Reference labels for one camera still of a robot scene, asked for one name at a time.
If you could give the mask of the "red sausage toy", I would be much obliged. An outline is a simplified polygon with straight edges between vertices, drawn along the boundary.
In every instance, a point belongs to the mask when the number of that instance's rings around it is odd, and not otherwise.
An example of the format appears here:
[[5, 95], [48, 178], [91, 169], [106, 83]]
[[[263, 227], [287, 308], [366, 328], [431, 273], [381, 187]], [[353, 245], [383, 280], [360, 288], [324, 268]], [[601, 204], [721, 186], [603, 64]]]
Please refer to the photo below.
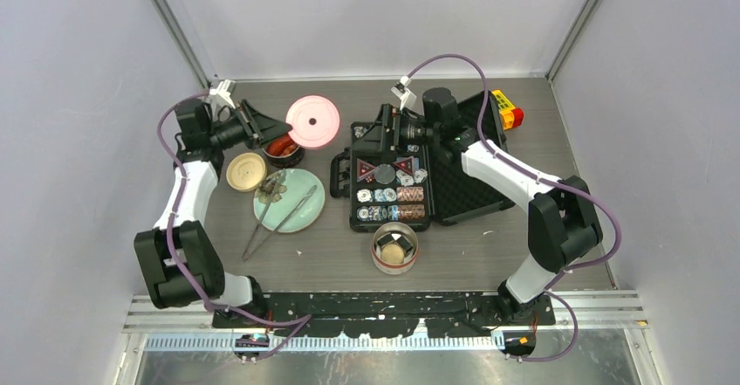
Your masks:
[[281, 157], [282, 151], [290, 146], [296, 144], [295, 141], [288, 135], [283, 135], [278, 139], [274, 140], [266, 149], [265, 153], [270, 156]]

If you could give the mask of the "beige round lid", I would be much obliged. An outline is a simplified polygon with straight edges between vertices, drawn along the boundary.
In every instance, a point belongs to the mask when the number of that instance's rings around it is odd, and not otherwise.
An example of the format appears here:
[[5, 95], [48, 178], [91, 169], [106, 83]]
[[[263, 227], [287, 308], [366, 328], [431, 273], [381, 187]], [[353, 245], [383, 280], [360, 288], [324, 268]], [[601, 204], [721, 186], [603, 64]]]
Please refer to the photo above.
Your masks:
[[226, 180], [229, 186], [239, 192], [256, 189], [267, 174], [267, 166], [261, 155], [244, 153], [236, 156], [228, 165]]

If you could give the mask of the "pink round lid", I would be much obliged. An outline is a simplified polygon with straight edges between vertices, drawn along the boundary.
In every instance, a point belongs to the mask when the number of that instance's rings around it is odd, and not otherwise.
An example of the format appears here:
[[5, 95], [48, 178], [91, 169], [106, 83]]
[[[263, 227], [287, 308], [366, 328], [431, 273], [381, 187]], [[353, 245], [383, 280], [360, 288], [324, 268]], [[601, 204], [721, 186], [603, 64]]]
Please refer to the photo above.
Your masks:
[[340, 128], [338, 108], [320, 95], [308, 95], [296, 100], [288, 109], [285, 122], [291, 126], [291, 139], [306, 149], [328, 146]]

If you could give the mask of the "sushi roll orange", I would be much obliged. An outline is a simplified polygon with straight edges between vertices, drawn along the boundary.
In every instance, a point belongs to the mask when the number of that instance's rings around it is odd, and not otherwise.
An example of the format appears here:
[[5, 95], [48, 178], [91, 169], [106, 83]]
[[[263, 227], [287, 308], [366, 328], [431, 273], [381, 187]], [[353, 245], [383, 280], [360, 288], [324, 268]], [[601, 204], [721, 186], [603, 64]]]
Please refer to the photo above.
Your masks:
[[384, 246], [394, 243], [396, 241], [396, 237], [394, 233], [388, 232], [382, 235], [381, 237], [378, 237], [374, 243], [377, 250], [381, 250]]

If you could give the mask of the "sushi roll red centre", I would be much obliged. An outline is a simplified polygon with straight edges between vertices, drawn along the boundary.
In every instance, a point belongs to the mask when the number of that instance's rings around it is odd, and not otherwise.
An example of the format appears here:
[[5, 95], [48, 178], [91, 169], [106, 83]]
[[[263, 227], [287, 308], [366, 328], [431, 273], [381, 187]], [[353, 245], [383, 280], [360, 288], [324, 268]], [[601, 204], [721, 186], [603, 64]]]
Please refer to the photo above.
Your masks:
[[412, 241], [410, 241], [406, 236], [402, 235], [401, 233], [394, 233], [393, 234], [394, 241], [401, 247], [401, 249], [404, 251], [405, 256], [412, 255], [415, 250], [415, 246]]

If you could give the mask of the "round bread bun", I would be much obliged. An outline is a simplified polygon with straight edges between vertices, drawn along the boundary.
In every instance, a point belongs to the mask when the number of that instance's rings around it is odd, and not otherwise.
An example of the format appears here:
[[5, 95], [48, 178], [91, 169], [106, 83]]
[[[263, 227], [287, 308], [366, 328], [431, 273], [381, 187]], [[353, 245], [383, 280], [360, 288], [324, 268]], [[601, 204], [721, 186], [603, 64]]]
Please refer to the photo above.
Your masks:
[[386, 265], [402, 265], [406, 258], [406, 252], [399, 244], [389, 243], [381, 248], [380, 258]]

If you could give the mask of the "black metal tongs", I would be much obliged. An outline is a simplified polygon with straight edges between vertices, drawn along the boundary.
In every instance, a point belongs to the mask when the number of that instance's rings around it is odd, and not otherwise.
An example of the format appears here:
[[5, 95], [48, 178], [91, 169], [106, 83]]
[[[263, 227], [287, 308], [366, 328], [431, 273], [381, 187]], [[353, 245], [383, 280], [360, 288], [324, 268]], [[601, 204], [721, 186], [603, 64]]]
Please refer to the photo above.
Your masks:
[[303, 169], [281, 169], [268, 175], [255, 193], [257, 226], [247, 241], [242, 261], [247, 261], [292, 219], [300, 219], [301, 211], [310, 208], [309, 203], [321, 190], [323, 186], [317, 178]]

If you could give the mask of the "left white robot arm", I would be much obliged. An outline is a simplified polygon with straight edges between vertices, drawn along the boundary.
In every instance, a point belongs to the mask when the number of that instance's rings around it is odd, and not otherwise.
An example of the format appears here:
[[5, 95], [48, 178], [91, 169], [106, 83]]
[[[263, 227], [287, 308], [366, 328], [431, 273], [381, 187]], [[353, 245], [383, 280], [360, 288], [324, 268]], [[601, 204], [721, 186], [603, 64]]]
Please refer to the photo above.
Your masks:
[[165, 210], [150, 230], [136, 234], [134, 251], [149, 298], [158, 309], [201, 301], [208, 310], [234, 307], [247, 327], [258, 327], [268, 313], [258, 282], [225, 271], [204, 227], [209, 200], [220, 181], [224, 152], [242, 143], [260, 148], [288, 134], [290, 124], [258, 112], [247, 100], [226, 106], [216, 120], [201, 94], [168, 109], [180, 128], [177, 148], [158, 137], [173, 161], [174, 186]]

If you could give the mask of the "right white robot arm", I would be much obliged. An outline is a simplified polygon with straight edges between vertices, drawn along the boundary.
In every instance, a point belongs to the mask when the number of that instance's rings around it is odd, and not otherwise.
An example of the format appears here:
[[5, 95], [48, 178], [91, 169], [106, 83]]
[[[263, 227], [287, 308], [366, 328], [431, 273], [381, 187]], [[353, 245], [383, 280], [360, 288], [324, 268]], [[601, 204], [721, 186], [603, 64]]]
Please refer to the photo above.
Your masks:
[[422, 141], [441, 158], [459, 166], [472, 179], [484, 182], [528, 216], [529, 254], [498, 288], [498, 313], [510, 324], [520, 324], [533, 311], [533, 303], [565, 274], [579, 266], [603, 239], [596, 202], [587, 184], [577, 176], [559, 179], [533, 168], [491, 140], [483, 130], [485, 114], [499, 120], [498, 98], [490, 90], [481, 94], [482, 105], [473, 127], [460, 118], [459, 104], [447, 88], [427, 90], [422, 99], [425, 117], [411, 107], [416, 96], [399, 82], [392, 93], [400, 105], [394, 110], [394, 139]]

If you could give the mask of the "white red steel lunch box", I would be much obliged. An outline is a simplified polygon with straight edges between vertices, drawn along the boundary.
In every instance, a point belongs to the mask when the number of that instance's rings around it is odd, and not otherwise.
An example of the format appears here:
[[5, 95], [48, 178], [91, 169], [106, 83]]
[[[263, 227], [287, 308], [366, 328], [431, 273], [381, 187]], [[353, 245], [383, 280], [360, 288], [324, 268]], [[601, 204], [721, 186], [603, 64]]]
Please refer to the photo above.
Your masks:
[[[406, 236], [410, 241], [413, 242], [415, 246], [414, 253], [412, 255], [406, 256], [405, 261], [402, 265], [386, 265], [381, 261], [380, 258], [380, 251], [377, 250], [375, 247], [374, 241], [378, 238], [384, 235], [385, 233], [401, 233], [402, 235]], [[373, 239], [371, 241], [371, 256], [374, 265], [381, 271], [388, 275], [398, 276], [405, 272], [408, 272], [414, 265], [419, 257], [420, 254], [420, 243], [419, 239], [416, 236], [415, 232], [406, 224], [399, 223], [399, 222], [390, 222], [383, 224], [374, 234]]]

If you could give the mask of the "steel bowl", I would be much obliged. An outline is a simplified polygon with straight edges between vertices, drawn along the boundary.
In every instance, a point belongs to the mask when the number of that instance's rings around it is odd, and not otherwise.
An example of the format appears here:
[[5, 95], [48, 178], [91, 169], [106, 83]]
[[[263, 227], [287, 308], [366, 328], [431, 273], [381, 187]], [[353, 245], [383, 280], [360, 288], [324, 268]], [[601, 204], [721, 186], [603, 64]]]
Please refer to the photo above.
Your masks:
[[265, 149], [269, 145], [263, 148], [263, 152], [264, 152], [267, 162], [275, 168], [293, 168], [297, 166], [305, 157], [305, 150], [302, 147], [300, 147], [298, 144], [297, 144], [298, 150], [294, 154], [290, 156], [285, 156], [285, 157], [275, 157], [275, 156], [267, 155], [265, 153]]

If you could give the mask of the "black poker chip case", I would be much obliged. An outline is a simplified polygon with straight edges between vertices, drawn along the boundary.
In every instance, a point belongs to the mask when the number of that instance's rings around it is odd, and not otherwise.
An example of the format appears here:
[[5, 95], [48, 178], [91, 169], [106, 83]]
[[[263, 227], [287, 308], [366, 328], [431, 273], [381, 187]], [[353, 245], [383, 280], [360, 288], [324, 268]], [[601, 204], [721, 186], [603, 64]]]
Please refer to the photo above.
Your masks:
[[[464, 125], [475, 126], [481, 94], [456, 100]], [[468, 178], [459, 166], [441, 158], [426, 144], [409, 144], [401, 152], [389, 154], [362, 154], [360, 137], [364, 129], [360, 123], [370, 121], [352, 123], [349, 146], [331, 163], [330, 194], [349, 199], [353, 230], [369, 232], [386, 222], [402, 222], [423, 231], [432, 223], [450, 226], [513, 207], [505, 196], [484, 182]], [[500, 145], [505, 148], [501, 119], [486, 113], [483, 130], [491, 140], [501, 137]]]

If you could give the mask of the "light green plate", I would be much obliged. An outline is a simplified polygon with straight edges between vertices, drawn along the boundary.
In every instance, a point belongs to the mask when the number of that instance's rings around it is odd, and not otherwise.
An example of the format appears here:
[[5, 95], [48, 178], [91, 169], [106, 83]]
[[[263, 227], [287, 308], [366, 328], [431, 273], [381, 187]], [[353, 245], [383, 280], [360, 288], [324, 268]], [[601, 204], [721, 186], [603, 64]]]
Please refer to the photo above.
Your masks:
[[262, 226], [281, 234], [306, 229], [325, 206], [325, 188], [312, 172], [300, 168], [279, 170], [257, 189], [254, 215]]

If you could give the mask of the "yellow red emergency stop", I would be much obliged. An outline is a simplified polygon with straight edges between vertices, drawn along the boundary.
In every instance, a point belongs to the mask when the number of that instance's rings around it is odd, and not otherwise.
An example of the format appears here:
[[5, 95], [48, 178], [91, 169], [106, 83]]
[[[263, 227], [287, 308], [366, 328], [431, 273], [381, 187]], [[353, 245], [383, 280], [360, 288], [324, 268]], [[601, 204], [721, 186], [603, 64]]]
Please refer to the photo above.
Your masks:
[[516, 107], [501, 90], [492, 91], [504, 130], [520, 127], [524, 121], [524, 110]]

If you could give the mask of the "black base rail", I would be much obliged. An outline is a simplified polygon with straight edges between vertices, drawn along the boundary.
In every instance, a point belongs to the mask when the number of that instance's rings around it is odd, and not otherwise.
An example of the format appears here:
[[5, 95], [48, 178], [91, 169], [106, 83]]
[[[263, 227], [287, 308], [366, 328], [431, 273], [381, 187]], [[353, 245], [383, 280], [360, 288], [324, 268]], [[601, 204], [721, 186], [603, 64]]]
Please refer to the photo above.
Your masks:
[[485, 292], [275, 292], [265, 295], [257, 313], [272, 322], [308, 315], [298, 336], [312, 338], [407, 338], [418, 327], [430, 338], [483, 337], [502, 327], [555, 324], [546, 296], [507, 314], [497, 295]]

